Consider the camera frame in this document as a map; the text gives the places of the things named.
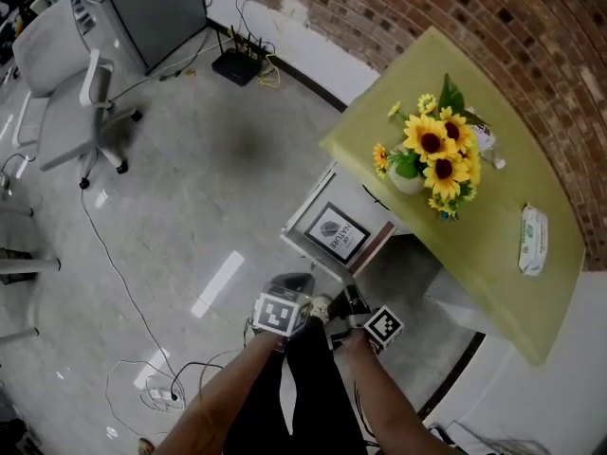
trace chair armrest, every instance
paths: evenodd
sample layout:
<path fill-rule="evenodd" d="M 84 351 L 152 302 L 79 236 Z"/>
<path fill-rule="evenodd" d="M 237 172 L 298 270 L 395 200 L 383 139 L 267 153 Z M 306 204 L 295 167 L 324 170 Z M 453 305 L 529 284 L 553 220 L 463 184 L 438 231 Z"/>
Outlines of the chair armrest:
<path fill-rule="evenodd" d="M 22 149 L 27 147 L 28 145 L 33 145 L 38 140 L 28 140 L 21 141 L 19 137 L 21 135 L 21 129 L 23 127 L 23 119 L 26 116 L 26 112 L 28 111 L 29 102 L 31 101 L 31 91 L 28 91 L 26 98 L 23 101 L 23 105 L 21 106 L 21 111 L 19 112 L 19 118 L 17 119 L 17 124 L 15 125 L 15 131 L 12 134 L 12 146 L 15 150 Z"/>
<path fill-rule="evenodd" d="M 105 66 L 107 61 L 101 59 L 101 54 L 98 49 L 91 49 L 91 60 L 88 63 L 88 69 L 86 70 L 86 76 L 84 77 L 83 88 L 80 90 L 80 105 L 82 107 L 94 106 L 96 108 L 111 108 L 112 103 L 106 101 L 92 101 L 91 100 L 91 85 L 93 83 L 93 77 L 95 76 L 95 70 L 98 66 Z"/>

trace shoe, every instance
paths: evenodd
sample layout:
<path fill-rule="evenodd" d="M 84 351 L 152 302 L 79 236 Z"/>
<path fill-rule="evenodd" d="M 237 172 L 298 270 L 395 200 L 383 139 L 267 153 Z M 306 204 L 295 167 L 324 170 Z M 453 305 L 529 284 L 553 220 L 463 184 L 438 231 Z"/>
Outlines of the shoe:
<path fill-rule="evenodd" d="M 152 445 L 152 442 L 145 438 L 139 438 L 138 442 L 138 455 L 151 455 L 156 448 Z"/>
<path fill-rule="evenodd" d="M 329 321 L 329 305 L 331 304 L 331 297 L 328 295 L 317 295 L 312 297 L 312 308 L 308 314 L 310 317 L 316 317 L 322 320 L 322 323 Z"/>

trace black pants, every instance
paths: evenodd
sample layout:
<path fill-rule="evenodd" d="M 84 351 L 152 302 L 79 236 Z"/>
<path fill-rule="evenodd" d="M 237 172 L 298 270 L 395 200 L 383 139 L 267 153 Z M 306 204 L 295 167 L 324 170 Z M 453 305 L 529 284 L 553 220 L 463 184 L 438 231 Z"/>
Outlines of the black pants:
<path fill-rule="evenodd" d="M 279 398 L 285 354 L 297 389 L 292 436 Z M 366 454 L 322 322 L 310 318 L 303 331 L 289 340 L 285 354 L 270 355 L 230 427 L 224 454 Z"/>

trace wet wipes pack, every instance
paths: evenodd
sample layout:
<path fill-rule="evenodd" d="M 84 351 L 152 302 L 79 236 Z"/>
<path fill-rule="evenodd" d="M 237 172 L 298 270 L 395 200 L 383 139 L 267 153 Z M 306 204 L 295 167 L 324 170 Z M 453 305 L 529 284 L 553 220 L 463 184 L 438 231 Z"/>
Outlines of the wet wipes pack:
<path fill-rule="evenodd" d="M 537 277 L 548 252 L 548 218 L 528 204 L 523 209 L 519 267 L 524 275 Z"/>

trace white flower pot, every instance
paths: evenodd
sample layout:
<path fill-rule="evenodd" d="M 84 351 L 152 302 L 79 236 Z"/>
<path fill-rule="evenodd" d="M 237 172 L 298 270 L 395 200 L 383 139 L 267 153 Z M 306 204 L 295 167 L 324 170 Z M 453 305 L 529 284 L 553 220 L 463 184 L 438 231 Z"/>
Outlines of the white flower pot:
<path fill-rule="evenodd" d="M 396 167 L 390 167 L 388 176 L 396 188 L 403 193 L 413 195 L 424 189 L 424 177 L 422 175 L 418 175 L 416 178 L 407 178 L 396 173 Z"/>

